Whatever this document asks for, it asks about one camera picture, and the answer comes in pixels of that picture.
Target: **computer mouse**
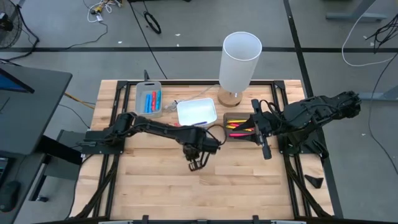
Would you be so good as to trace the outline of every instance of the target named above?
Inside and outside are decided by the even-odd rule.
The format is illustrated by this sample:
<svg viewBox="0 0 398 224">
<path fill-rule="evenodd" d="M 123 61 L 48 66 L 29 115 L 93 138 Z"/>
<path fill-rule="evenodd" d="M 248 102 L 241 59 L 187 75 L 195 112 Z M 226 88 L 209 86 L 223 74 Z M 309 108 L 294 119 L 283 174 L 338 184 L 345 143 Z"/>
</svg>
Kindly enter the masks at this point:
<svg viewBox="0 0 398 224">
<path fill-rule="evenodd" d="M 18 181 L 11 181 L 4 184 L 0 189 L 0 211 L 10 212 L 15 208 L 18 201 L 18 192 L 21 184 Z"/>
</svg>

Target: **clear plastic container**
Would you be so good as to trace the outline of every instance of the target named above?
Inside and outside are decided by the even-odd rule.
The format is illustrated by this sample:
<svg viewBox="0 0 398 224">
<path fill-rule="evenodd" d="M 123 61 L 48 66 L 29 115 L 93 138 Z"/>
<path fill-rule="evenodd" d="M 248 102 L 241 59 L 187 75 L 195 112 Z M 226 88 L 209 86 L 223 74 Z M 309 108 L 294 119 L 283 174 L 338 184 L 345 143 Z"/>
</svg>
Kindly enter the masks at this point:
<svg viewBox="0 0 398 224">
<path fill-rule="evenodd" d="M 209 126 L 217 120 L 216 108 L 211 98 L 179 102 L 177 114 L 180 125 Z"/>
<path fill-rule="evenodd" d="M 151 113 L 145 113 L 145 103 L 147 94 L 152 96 L 152 92 L 162 91 L 162 84 L 160 82 L 140 82 L 136 85 L 136 113 L 146 118 L 159 118 L 162 116 L 162 97 L 160 95 L 159 109 Z"/>
</svg>

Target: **pen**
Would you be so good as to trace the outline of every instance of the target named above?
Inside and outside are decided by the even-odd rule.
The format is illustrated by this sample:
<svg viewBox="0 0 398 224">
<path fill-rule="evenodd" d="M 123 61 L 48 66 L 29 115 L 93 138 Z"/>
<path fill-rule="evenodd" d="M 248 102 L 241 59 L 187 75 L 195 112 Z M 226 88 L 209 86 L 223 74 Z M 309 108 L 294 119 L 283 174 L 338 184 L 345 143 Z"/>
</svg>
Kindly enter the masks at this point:
<svg viewBox="0 0 398 224">
<path fill-rule="evenodd" d="M 149 108 L 149 97 L 150 97 L 150 95 L 149 94 L 147 94 L 147 96 L 146 96 L 146 99 L 145 99 L 145 113 L 149 113 L 149 110 L 148 110 L 148 108 Z"/>
<path fill-rule="evenodd" d="M 235 129 L 236 127 L 231 126 L 231 125 L 227 125 L 226 128 Z M 253 130 L 252 129 L 244 129 L 243 131 L 253 131 Z"/>
<path fill-rule="evenodd" d="M 152 92 L 152 111 L 155 111 L 155 104 L 156 104 L 156 92 Z"/>
<path fill-rule="evenodd" d="M 150 94 L 148 94 L 148 97 L 149 97 L 148 113 L 151 113 L 152 112 L 152 107 L 151 107 L 151 105 L 152 105 L 152 96 Z"/>
<path fill-rule="evenodd" d="M 228 124 L 228 125 L 230 125 L 230 126 L 233 126 L 233 127 L 238 127 L 240 124 L 236 124 L 236 123 L 231 123 L 231 124 Z"/>
<path fill-rule="evenodd" d="M 156 95 L 156 110 L 160 109 L 160 101 L 162 100 L 162 92 L 159 90 Z"/>
<path fill-rule="evenodd" d="M 207 121 L 203 121 L 203 122 L 199 122 L 199 123 L 196 123 L 196 124 L 193 124 L 193 125 L 201 125 L 201 124 L 206 124 L 207 123 Z"/>
<path fill-rule="evenodd" d="M 238 120 L 238 119 L 236 119 L 236 120 L 228 120 L 227 123 L 243 123 L 243 122 L 246 122 L 246 121 L 247 120 L 243 120 L 243 119 Z"/>
<path fill-rule="evenodd" d="M 228 136 L 229 137 L 241 137 L 241 136 L 248 136 L 248 135 L 251 135 L 251 134 L 237 134 L 237 133 L 235 133 L 235 134 L 229 134 Z"/>
</svg>

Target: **wooden lamp base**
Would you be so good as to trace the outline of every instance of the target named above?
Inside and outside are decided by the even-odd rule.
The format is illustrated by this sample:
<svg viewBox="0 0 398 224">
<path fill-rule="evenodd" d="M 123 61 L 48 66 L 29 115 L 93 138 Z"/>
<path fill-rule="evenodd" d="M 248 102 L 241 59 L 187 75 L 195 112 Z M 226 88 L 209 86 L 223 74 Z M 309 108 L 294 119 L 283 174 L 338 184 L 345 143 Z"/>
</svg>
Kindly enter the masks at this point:
<svg viewBox="0 0 398 224">
<path fill-rule="evenodd" d="M 218 90 L 218 101 L 221 105 L 226 107 L 238 106 L 241 103 L 242 97 L 242 93 L 230 93 L 222 87 Z"/>
</svg>

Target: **computer monitor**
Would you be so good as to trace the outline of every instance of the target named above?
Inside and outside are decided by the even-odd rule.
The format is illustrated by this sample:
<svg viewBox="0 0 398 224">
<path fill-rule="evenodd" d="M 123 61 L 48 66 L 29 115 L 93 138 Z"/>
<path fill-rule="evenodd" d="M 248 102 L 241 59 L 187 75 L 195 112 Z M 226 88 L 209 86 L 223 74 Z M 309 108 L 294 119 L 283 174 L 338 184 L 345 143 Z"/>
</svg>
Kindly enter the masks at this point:
<svg viewBox="0 0 398 224">
<path fill-rule="evenodd" d="M 0 68 L 0 90 L 33 93 L 35 90 Z"/>
</svg>

